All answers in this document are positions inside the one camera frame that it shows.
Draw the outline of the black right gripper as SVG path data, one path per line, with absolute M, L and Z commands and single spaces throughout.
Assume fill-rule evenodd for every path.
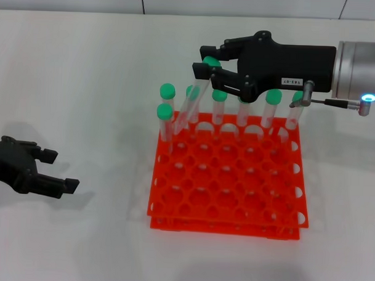
M 336 52 L 334 46 L 279 44 L 265 30 L 244 40 L 242 46 L 234 39 L 226 39 L 218 48 L 200 48 L 202 59 L 238 59 L 237 73 L 198 62 L 193 63 L 193 73 L 196 79 L 211 80 L 213 89 L 249 103 L 272 89 L 303 90 L 308 81 L 314 83 L 313 91 L 329 92 Z

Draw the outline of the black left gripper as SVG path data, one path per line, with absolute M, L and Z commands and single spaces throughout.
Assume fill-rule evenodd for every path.
M 42 149 L 35 142 L 3 136 L 0 140 L 0 181 L 17 193 L 30 191 L 56 199 L 60 199 L 64 193 L 74 194 L 79 186 L 79 180 L 57 179 L 38 174 L 35 160 L 41 163 L 54 163 L 57 156 L 58 152 L 55 150 Z

